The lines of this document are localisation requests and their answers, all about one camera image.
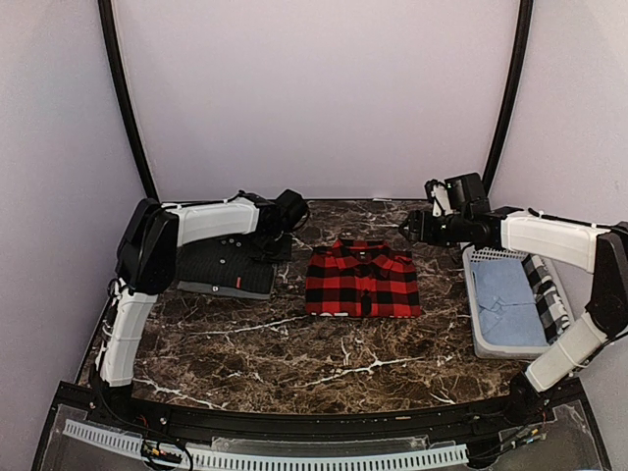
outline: shirt collar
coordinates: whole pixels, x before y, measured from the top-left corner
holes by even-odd
[[[371,252],[375,255],[369,262],[359,260],[359,252]],[[358,241],[339,238],[332,246],[332,254],[341,270],[359,265],[374,264],[387,272],[393,266],[391,248],[383,240]]]

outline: checkered shirt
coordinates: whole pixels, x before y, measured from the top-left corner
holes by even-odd
[[[320,316],[419,317],[412,252],[391,250],[383,241],[345,239],[315,248],[305,309]]]

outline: light blue cloth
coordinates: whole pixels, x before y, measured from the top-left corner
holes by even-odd
[[[528,278],[519,260],[471,262],[485,341],[505,346],[547,346]]]

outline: white laundry basket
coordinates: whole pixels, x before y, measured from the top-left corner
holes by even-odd
[[[484,260],[499,260],[501,258],[514,258],[519,261],[523,261],[528,256],[524,252],[513,252],[511,250],[495,250],[492,248],[482,248],[475,250],[475,247],[469,247],[464,250],[462,254],[462,263],[464,266],[464,278],[467,284],[467,292],[469,294],[469,307],[471,309],[471,326],[473,328],[473,343],[475,348],[475,354],[480,358],[513,358],[513,359],[535,359],[542,355],[549,346],[509,346],[509,345],[494,345],[488,343],[484,337],[482,337],[482,330],[480,329],[480,308],[478,306],[478,296],[475,291],[475,277],[473,276],[473,270],[471,269],[471,262],[481,262]],[[569,321],[573,324],[573,313],[571,312],[571,306],[565,294],[565,290],[562,287],[558,273],[556,272],[551,260],[542,257],[542,260],[548,268],[549,274],[553,278],[553,282],[556,285],[558,295],[562,300],[567,311]]]

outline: marble tabletop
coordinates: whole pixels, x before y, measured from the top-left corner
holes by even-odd
[[[311,201],[269,301],[170,288],[153,308],[133,395],[242,412],[361,413],[468,402],[507,393],[524,364],[473,352],[457,248],[411,246],[397,226],[421,201]],[[411,249],[423,315],[417,319],[305,315],[312,247],[338,237]],[[93,352],[81,382],[93,362]]]

